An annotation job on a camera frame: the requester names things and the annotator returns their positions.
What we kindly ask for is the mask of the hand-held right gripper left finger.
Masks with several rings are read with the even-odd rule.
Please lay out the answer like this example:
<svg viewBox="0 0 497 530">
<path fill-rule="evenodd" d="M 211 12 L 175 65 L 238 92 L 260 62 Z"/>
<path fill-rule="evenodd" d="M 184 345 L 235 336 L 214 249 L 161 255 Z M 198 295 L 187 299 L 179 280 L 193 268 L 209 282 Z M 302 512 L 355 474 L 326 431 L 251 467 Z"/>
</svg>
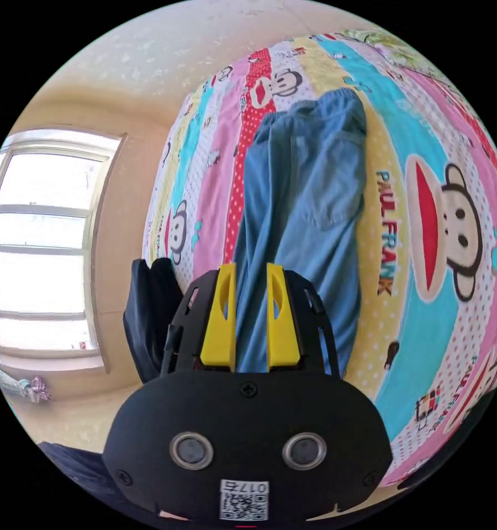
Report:
<svg viewBox="0 0 497 530">
<path fill-rule="evenodd" d="M 207 368 L 233 372 L 236 367 L 236 264 L 221 265 L 200 353 Z"/>
</svg>

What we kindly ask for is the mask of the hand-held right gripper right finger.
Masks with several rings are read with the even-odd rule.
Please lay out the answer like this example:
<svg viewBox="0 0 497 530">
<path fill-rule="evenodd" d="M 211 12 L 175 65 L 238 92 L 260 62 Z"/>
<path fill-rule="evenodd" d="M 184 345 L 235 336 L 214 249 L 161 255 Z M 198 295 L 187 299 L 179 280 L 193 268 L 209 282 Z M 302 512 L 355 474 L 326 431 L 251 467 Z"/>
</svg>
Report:
<svg viewBox="0 0 497 530">
<path fill-rule="evenodd" d="M 292 306 L 282 266 L 267 264 L 267 369 L 289 369 L 300 362 Z"/>
</svg>

